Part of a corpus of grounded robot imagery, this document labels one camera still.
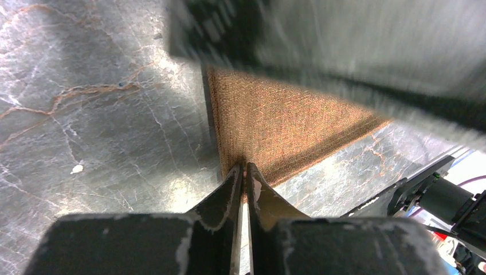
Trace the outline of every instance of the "cable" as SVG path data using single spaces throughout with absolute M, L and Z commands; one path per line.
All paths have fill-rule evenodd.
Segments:
M 461 182 L 459 183 L 457 186 L 459 187 L 464 187 L 470 183 L 473 183 L 473 182 L 477 182 L 478 180 L 482 180 L 482 179 L 486 179 L 486 175 L 483 175 L 483 176 L 477 176 L 475 178 L 472 178 L 472 179 L 468 179 L 464 182 Z M 415 217 L 416 215 L 418 215 L 419 213 L 421 213 L 424 209 L 423 208 L 420 208 L 419 210 L 415 211 L 414 213 L 412 213 L 409 218 L 413 218 Z
M 443 234 L 443 235 L 446 235 L 448 237 L 452 237 L 452 238 L 456 238 L 457 235 L 455 235 L 454 233 L 452 232 L 449 232 L 449 231 L 446 231 L 444 229 L 440 229 L 440 228 L 437 228 L 437 227 L 434 227 L 434 226 L 430 226 L 430 225 L 424 225 L 425 228 L 427 228 L 427 230 L 430 230 L 430 231 L 433 231 L 435 233 L 440 233 L 440 234 Z
M 472 183 L 472 182 L 477 182 L 478 180 L 482 180 L 482 179 L 486 179 L 486 175 L 483 175 L 483 176 L 477 176 L 477 177 L 475 177 L 475 178 L 468 179 L 468 180 L 466 180 L 465 182 L 461 182 L 461 183 L 459 183 L 457 186 L 462 187 L 462 186 L 465 186 L 466 184 L 470 184 L 470 183 Z

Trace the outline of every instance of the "woven fabric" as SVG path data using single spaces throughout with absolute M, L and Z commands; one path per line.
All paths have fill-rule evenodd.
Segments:
M 222 174 L 258 165 L 271 186 L 387 124 L 333 96 L 241 72 L 208 69 Z

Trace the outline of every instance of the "white speck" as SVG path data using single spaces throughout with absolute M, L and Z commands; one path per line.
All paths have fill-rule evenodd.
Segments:
M 84 167 L 82 165 L 78 164 L 78 165 L 73 167 L 73 171 L 71 171 L 71 175 L 82 172 L 83 169 L 84 169 Z

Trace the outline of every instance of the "brown cloth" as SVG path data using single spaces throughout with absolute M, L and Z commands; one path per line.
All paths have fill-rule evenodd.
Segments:
M 271 186 L 387 124 L 355 104 L 241 72 L 208 69 L 223 177 L 257 164 Z

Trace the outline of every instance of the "gray marble table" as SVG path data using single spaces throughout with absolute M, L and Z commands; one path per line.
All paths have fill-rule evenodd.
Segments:
M 0 1 L 0 274 L 22 273 L 61 215 L 183 212 L 217 187 L 201 71 L 163 50 L 169 14 L 156 0 Z M 340 215 L 451 146 L 392 124 L 277 191 Z

